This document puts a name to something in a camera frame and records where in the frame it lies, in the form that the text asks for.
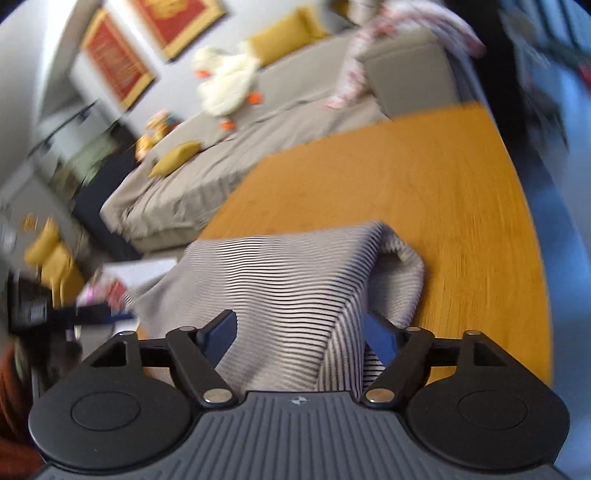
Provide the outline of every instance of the gray sofa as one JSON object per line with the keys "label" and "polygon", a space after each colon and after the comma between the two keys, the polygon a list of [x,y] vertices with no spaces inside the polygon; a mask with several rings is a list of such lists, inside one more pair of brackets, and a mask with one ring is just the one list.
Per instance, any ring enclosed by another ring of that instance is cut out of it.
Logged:
{"label": "gray sofa", "polygon": [[[101,209],[107,227],[140,251],[186,245],[263,158],[299,144],[430,108],[478,100],[486,104],[470,60],[450,54],[429,30],[377,42],[362,59],[372,95],[342,110],[324,107],[335,89],[355,32],[303,48],[262,70],[262,105],[232,116],[228,133],[203,113],[183,122],[146,156]],[[199,140],[204,150],[165,178],[153,162]]]}
{"label": "gray sofa", "polygon": [[469,56],[446,51],[428,29],[378,41],[362,61],[371,89],[390,118],[460,102],[488,107]]}

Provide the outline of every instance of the stuffed duck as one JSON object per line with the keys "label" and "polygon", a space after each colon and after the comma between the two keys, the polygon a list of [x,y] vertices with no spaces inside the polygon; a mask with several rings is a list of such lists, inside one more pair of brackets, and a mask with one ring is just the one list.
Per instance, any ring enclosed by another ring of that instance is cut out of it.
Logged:
{"label": "stuffed duck", "polygon": [[224,130],[236,127],[229,115],[245,101],[253,105],[262,102],[262,94],[252,92],[260,66],[258,58],[249,53],[228,55],[213,47],[200,48],[195,52],[193,70],[199,79],[204,80],[198,88],[203,99],[203,111],[219,117]]}

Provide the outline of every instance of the patterned blanket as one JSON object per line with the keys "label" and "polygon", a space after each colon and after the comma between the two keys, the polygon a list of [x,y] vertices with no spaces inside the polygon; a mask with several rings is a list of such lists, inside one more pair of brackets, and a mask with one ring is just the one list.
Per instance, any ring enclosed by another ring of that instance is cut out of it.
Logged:
{"label": "patterned blanket", "polygon": [[387,0],[381,12],[366,23],[352,38],[334,95],[326,106],[344,108],[363,93],[365,69],[360,58],[380,37],[427,27],[450,51],[466,50],[470,55],[484,55],[486,48],[470,25],[451,10],[429,0]]}
{"label": "patterned blanket", "polygon": [[217,370],[237,392],[359,395],[383,370],[366,350],[363,318],[373,309],[408,326],[423,270],[421,258],[381,222],[198,240],[164,277],[132,292],[131,307],[149,338],[234,310],[238,334]]}

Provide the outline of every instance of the red painting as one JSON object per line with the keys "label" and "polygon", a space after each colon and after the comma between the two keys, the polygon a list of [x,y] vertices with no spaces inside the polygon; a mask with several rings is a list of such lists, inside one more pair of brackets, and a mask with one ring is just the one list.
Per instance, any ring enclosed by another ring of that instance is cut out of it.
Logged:
{"label": "red painting", "polygon": [[216,0],[132,0],[168,59],[178,56],[224,11]]}
{"label": "red painting", "polygon": [[154,75],[121,36],[104,9],[92,19],[83,47],[124,110],[128,110],[154,80]]}

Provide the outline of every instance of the wooden table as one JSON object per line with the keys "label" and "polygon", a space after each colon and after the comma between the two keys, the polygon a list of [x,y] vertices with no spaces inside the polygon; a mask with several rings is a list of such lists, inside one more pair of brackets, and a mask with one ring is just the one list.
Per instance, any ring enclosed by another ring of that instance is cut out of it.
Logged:
{"label": "wooden table", "polygon": [[[487,111],[428,111],[262,161],[201,235],[219,239],[381,219],[427,267],[414,323],[481,330],[546,383],[551,336],[543,266],[521,185]],[[431,379],[450,374],[434,369]]]}

